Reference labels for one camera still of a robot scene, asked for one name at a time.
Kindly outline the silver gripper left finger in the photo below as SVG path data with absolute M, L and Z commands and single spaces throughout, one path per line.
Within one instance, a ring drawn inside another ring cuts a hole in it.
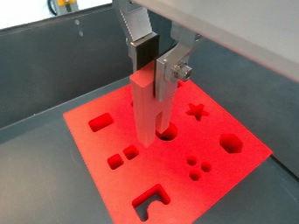
M 145 7 L 133 0 L 112 0 L 112 6 L 125 34 L 133 71 L 137 71 L 159 54 L 159 35 L 152 30 Z

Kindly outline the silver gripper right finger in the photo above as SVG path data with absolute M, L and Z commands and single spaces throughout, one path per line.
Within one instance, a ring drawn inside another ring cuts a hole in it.
M 191 78 L 189 55 L 204 41 L 199 33 L 176 23 L 172 23 L 171 37 L 175 46 L 155 60 L 153 96 L 159 102 L 173 96 L 177 81 Z

